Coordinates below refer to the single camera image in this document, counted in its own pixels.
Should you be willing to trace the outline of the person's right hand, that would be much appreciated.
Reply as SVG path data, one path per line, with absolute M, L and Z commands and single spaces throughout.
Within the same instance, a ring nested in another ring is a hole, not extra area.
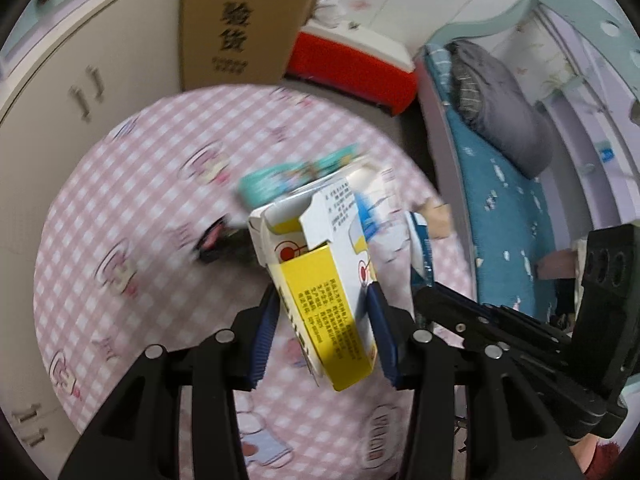
M 620 457 L 616 442 L 603 441 L 594 434 L 587 434 L 571 445 L 570 452 L 587 480 L 604 479 Z

